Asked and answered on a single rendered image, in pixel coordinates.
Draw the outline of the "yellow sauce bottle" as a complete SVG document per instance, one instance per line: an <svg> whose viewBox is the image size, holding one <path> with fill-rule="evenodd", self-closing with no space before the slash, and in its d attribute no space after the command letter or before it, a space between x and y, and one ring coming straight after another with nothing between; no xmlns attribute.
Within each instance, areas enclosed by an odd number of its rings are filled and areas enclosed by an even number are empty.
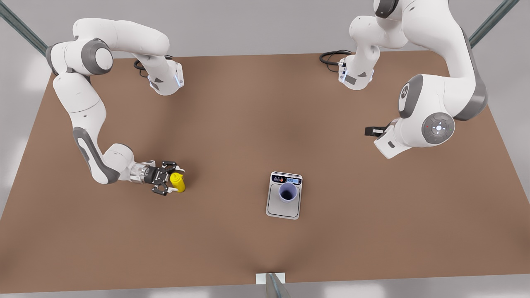
<svg viewBox="0 0 530 298"><path fill-rule="evenodd" d="M170 175L170 182L172 187L169 188L169 192L184 192L186 186L183 180L183 174L180 172L174 172Z"/></svg>

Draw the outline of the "lavender cup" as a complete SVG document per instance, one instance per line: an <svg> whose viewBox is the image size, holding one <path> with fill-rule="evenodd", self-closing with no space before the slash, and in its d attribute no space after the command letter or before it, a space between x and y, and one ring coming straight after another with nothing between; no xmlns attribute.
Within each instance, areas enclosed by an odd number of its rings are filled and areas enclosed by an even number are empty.
<svg viewBox="0 0 530 298"><path fill-rule="evenodd" d="M292 202L297 198L298 193L298 188L290 182L283 183L278 189L278 194L282 202Z"/></svg>

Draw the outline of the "grey digital kitchen scale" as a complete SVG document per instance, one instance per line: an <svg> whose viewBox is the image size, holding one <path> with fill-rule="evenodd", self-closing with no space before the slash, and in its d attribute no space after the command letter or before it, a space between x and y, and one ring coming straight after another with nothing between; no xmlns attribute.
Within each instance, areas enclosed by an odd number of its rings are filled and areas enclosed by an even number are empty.
<svg viewBox="0 0 530 298"><path fill-rule="evenodd" d="M293 183L298 188L298 195L292 202L282 202L278 189L285 182ZM298 219L301 205L301 191L303 178L299 174L285 172L271 172L270 185L267 195L266 214L284 219Z"/></svg>

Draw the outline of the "white post foot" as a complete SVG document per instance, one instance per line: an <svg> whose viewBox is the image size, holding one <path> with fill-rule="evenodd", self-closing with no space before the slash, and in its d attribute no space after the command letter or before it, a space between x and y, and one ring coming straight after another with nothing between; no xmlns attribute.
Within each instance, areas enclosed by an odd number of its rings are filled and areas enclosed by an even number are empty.
<svg viewBox="0 0 530 298"><path fill-rule="evenodd" d="M273 274L278 277L279 281L282 284L286 283L285 273L273 273ZM270 275L269 273L257 273L257 274L255 274L255 284L257 284L257 285L266 284L266 277L269 276L269 275Z"/></svg>

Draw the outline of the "silver frame post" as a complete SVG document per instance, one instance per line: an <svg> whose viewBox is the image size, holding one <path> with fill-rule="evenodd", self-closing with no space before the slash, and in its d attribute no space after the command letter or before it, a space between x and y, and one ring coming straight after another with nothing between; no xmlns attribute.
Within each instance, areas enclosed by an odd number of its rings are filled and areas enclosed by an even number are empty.
<svg viewBox="0 0 530 298"><path fill-rule="evenodd" d="M48 46L32 29L28 27L2 0L0 0L0 17L19 33L42 56L46 56Z"/></svg>
<svg viewBox="0 0 530 298"><path fill-rule="evenodd" d="M265 274L267 298L291 298L290 294L275 273Z"/></svg>
<svg viewBox="0 0 530 298"><path fill-rule="evenodd" d="M474 48L518 2L519 0L503 0L470 36L471 48Z"/></svg>

